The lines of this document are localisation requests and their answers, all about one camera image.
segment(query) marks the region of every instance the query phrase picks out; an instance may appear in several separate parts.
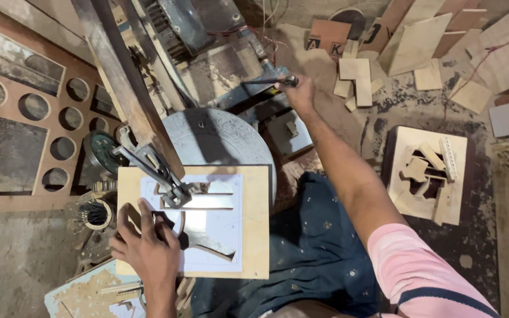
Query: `white paper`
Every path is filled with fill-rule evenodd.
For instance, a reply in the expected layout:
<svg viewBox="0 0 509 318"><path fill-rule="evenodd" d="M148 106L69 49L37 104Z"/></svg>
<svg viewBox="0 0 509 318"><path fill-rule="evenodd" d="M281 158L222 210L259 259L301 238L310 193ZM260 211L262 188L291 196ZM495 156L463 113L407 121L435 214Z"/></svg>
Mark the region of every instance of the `white paper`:
<svg viewBox="0 0 509 318"><path fill-rule="evenodd" d="M243 175L186 175L182 182L214 182L223 181L231 186L233 191L229 195L233 202L233 210L207 210L206 229L208 236L221 242L226 247L235 250L233 259L229 262L210 252L193 247L187 248L180 254L180 271L242 271L243 246ZM156 181L152 177L141 179L141 197L145 198L154 211L164 211L174 224L173 231L178 235L181 225L180 210L161 209L160 196L154 194ZM186 218L193 218L197 210L186 211Z"/></svg>

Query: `cardboard box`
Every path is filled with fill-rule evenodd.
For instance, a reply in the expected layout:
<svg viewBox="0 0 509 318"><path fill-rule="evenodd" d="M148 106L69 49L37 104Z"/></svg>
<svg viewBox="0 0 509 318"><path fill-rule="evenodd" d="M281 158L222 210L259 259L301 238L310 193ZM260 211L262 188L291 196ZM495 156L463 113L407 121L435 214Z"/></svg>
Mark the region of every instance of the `cardboard box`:
<svg viewBox="0 0 509 318"><path fill-rule="evenodd" d="M349 23L315 20L305 49L325 49L330 57L341 58L350 30Z"/></svg>

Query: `wooden frame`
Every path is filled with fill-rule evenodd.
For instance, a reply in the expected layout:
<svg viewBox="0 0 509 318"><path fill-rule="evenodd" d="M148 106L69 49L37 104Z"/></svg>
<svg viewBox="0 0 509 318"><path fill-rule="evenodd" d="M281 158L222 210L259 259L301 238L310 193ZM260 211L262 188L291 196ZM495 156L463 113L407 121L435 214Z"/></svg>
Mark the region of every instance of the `wooden frame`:
<svg viewBox="0 0 509 318"><path fill-rule="evenodd" d="M89 133L89 123L96 117L103 119L107 123L105 131L109 134L114 134L115 129L122 125L122 123L90 110L97 85L103 86L96 69L72 57L32 30L26 29L2 14L0 14L0 34L60 64L65 69L56 97L0 76L0 84L6 94L4 102L0 105L0 117L47 129L32 195L0 196L0 212L39 211L62 208L63 204L77 201L78 199L78 196L70 196L70 191L72 189L72 180L78 156L80 155L81 143L84 136ZM88 95L81 102L73 100L66 92L67 83L73 78L79 78L87 84ZM19 99L29 93L41 96L48 103L49 111L45 118L33 121L25 118L19 112ZM80 126L73 131L65 129L59 122L60 112L67 107L77 109L81 116ZM57 160L50 153L50 145L55 139L60 137L67 137L75 144L74 154L66 160ZM68 175L68 180L63 188L50 192L44 188L42 177L46 171L53 168L63 169Z"/></svg>

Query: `navy stripe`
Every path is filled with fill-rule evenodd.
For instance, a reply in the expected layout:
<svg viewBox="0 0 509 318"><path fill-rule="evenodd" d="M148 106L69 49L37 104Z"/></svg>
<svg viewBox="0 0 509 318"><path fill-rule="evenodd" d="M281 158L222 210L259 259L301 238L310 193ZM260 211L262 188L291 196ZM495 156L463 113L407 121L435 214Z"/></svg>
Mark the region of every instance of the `navy stripe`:
<svg viewBox="0 0 509 318"><path fill-rule="evenodd" d="M491 307L488 307L487 305L479 302L478 300L463 295L461 293L456 293L455 291L450 291L443 288L436 288L436 287L421 287L416 288L412 290L405 291L404 293L401 293L400 301L398 302L398 305L401 305L408 300L417 298L417 297L437 297L437 298L443 298L452 300L454 302L458 302L467 306L470 306L474 309L480 310L485 314L488 314L489 316L493 318L500 318L500 315L497 314Z"/></svg>

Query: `right hand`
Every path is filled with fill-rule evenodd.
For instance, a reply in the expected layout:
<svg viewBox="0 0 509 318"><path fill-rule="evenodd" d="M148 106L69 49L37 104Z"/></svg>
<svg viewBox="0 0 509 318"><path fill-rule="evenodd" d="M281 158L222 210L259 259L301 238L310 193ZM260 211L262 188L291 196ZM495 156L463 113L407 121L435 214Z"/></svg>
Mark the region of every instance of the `right hand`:
<svg viewBox="0 0 509 318"><path fill-rule="evenodd" d="M312 112L315 112L313 107L313 95L315 87L311 77L294 74L298 78L297 87L287 87L282 83L274 84L277 90L286 93L290 106L298 113L299 116L304 117Z"/></svg>

